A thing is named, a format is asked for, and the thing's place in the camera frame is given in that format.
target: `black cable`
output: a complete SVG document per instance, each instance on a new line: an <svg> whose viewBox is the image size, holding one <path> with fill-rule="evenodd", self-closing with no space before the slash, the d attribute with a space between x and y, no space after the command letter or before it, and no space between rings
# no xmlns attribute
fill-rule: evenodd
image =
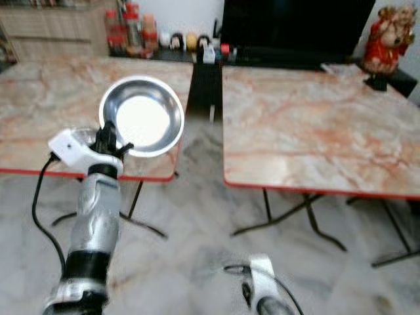
<svg viewBox="0 0 420 315"><path fill-rule="evenodd" d="M38 229L42 233L44 233L44 235L46 237L48 237L48 239L50 239L50 241L54 245L54 247L55 247L55 249L58 253L58 256L60 257L61 274L63 274L64 273L64 266L66 264L66 261L64 259L64 255L63 255L63 250L61 249L60 244L58 243L57 239L42 226L42 224L39 222L38 217L37 217L38 195L39 195L39 190L41 189L41 184L42 184L42 180L43 180L45 171L47 170L48 166L50 166L50 164L52 162L57 161L57 160L58 160L57 156L54 155L54 154L51 154L51 157L46 162L46 164L44 165L44 167L42 168L42 170L39 174L37 188L35 189L35 195L33 196L33 201L32 201L32 219L33 219L33 222L35 223L35 225L38 227Z"/></svg>
<svg viewBox="0 0 420 315"><path fill-rule="evenodd" d="M258 272L258 273L260 273L260 274L262 274L266 277L269 277L270 279L273 279L277 283L278 286L280 286L282 289L284 289L284 291L287 292L290 299L293 301L293 303L295 303L295 306L296 306L299 314L304 315L303 311L301 309L301 306L296 301L296 298L293 296L292 292L290 292L290 290L277 277L272 276L271 274L269 274L268 272L266 272L264 270L261 270L261 269L258 269L258 268L251 268L251 266L246 265L246 264L231 264L229 266L223 267L223 270L228 274L250 274L251 270L253 270L253 271L256 271L256 272Z"/></svg>

